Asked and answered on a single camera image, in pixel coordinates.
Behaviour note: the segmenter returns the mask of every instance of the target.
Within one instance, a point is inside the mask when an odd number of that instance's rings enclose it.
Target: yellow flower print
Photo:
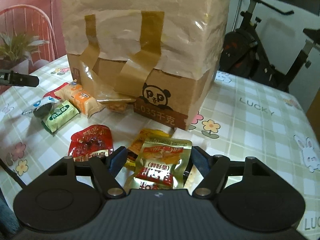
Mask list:
[[[16,172],[19,174],[19,176],[22,176],[24,172],[28,171],[28,165],[27,160],[20,160],[18,162],[18,166],[16,167]]]
[[[219,135],[215,134],[218,132],[218,129],[220,129],[220,124],[214,122],[213,120],[208,120],[208,121],[203,121],[202,122],[203,124],[203,129],[204,131],[201,131],[201,133],[204,135],[204,136],[207,136],[211,139],[217,139],[219,138]]]
[[[51,74],[55,74],[55,73],[58,73],[62,70],[62,68],[58,67],[56,68],[54,71],[51,72]]]
[[[204,130],[211,131],[214,133],[217,133],[218,129],[220,129],[221,127],[220,124],[214,122],[213,120],[203,121],[202,124],[204,125],[203,126]]]

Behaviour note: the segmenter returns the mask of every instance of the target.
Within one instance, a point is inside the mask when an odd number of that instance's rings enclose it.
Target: snack package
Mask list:
[[[68,155],[75,161],[87,161],[93,156],[109,156],[113,151],[113,142],[109,127],[95,124],[71,136]]]
[[[139,135],[134,139],[134,141],[131,143],[131,145],[128,147],[128,157],[127,162],[124,165],[128,169],[134,171],[136,166],[136,159],[138,157],[138,154],[140,153],[140,150],[142,148],[142,145],[145,141],[145,139],[151,135],[157,135],[161,137],[170,137],[169,134],[161,131],[161,130],[152,130],[152,129],[142,129],[139,133]]]
[[[97,102],[97,100],[83,90],[82,86],[77,84],[76,81],[62,87],[54,94],[63,100],[69,100],[81,113],[88,117],[105,108],[104,105]]]
[[[70,119],[79,114],[79,111],[68,101],[57,105],[52,109],[41,123],[49,133],[54,133],[62,125],[68,122]]]
[[[109,109],[112,112],[117,113],[124,113],[124,111],[127,109],[128,104],[127,103],[117,103],[117,102],[110,102],[106,104],[106,108]]]
[[[63,83],[61,86],[57,87],[56,89],[46,93],[43,97],[48,97],[48,96],[51,96],[53,98],[57,98],[57,99],[61,99],[61,97],[58,97],[55,95],[55,92],[60,90],[61,88],[65,87],[66,85],[68,85],[69,83],[65,82]]]
[[[22,111],[22,115],[31,117],[33,113],[35,117],[42,119],[50,112],[52,106],[58,102],[58,99],[51,96],[44,97]]]
[[[151,136],[136,159],[136,170],[124,184],[128,193],[136,189],[183,188],[192,143],[188,140]]]

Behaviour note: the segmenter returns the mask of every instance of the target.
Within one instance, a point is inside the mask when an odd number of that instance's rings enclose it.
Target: chair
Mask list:
[[[33,64],[29,67],[29,73],[40,68],[43,62],[55,60],[58,55],[50,19],[44,11],[33,5],[19,4],[0,11],[0,32],[8,35],[12,32],[15,34],[25,32],[39,36],[40,40],[49,41],[48,44],[39,46],[38,53],[32,54]]]

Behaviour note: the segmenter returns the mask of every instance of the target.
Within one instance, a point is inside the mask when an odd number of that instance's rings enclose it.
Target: black cable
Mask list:
[[[4,171],[11,177],[13,178],[13,180],[15,182],[17,182],[19,184],[19,186],[21,188],[25,188],[26,184],[22,181],[22,179],[19,178],[19,176],[13,172],[12,170],[9,169],[9,167],[7,165],[5,165],[5,163],[2,161],[2,159],[0,158],[0,166],[4,169]]]

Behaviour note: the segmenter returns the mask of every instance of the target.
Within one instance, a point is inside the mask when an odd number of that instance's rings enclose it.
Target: brown packing tape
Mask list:
[[[161,57],[164,12],[141,11],[141,50],[132,55],[116,79],[115,91],[138,97],[145,80]]]
[[[80,55],[80,60],[86,64],[89,69],[92,69],[97,62],[100,54],[100,48],[96,32],[96,16],[94,14],[86,15],[85,34],[87,35],[89,44]]]
[[[100,103],[109,101],[134,102],[130,96],[119,94],[114,91],[113,87],[106,84],[94,72],[98,69],[100,47],[96,32],[96,17],[94,14],[86,15],[85,33],[88,39],[88,46],[79,56],[79,73],[77,74],[79,83]]]

